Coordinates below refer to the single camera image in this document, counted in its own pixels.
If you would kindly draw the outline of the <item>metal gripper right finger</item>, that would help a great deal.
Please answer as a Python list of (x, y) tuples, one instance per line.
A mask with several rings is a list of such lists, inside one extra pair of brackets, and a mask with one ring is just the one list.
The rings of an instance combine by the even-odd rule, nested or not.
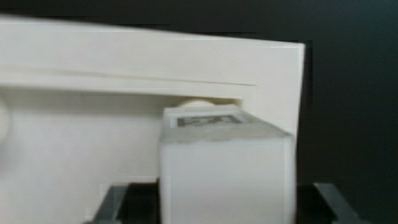
[(317, 183), (315, 188), (335, 215), (333, 224), (361, 224), (361, 217), (354, 211), (336, 185), (333, 183)]

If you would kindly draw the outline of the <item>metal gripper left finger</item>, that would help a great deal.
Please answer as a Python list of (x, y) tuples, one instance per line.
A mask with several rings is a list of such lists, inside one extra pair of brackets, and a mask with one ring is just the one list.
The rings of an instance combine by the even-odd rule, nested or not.
[(127, 192), (127, 185), (118, 185), (109, 188), (98, 212), (88, 224), (123, 224), (118, 216), (123, 207)]

